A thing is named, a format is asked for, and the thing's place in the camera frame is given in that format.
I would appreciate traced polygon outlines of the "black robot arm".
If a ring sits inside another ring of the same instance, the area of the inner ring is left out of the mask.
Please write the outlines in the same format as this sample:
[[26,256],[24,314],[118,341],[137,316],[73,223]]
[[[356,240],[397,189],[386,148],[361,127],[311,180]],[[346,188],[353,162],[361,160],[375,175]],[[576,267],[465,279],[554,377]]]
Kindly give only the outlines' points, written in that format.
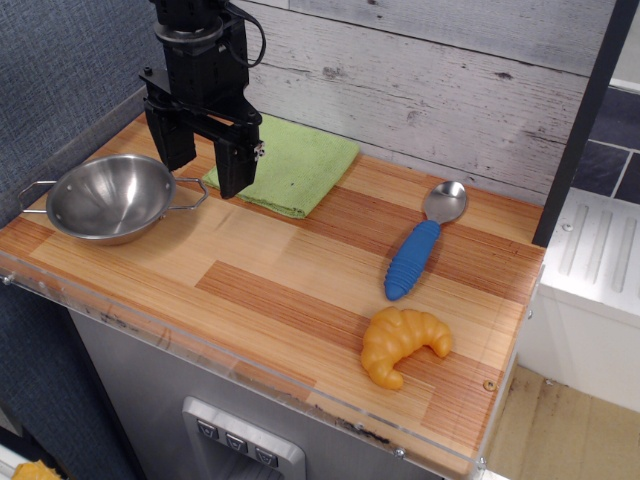
[[247,24],[256,19],[229,1],[157,1],[156,38],[165,68],[146,67],[147,125],[171,171],[196,156],[196,136],[212,141],[222,198],[255,179],[264,152],[262,116],[245,98],[249,71]]

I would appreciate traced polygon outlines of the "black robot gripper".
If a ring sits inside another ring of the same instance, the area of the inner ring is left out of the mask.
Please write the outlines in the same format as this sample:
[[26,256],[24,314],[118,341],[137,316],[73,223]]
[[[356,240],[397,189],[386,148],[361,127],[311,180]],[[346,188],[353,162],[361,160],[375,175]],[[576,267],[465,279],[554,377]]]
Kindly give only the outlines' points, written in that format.
[[205,44],[162,40],[165,68],[146,67],[145,115],[162,163],[181,168],[196,157],[194,136],[214,142],[221,197],[252,185],[258,160],[261,115],[246,100],[247,40],[223,36]]

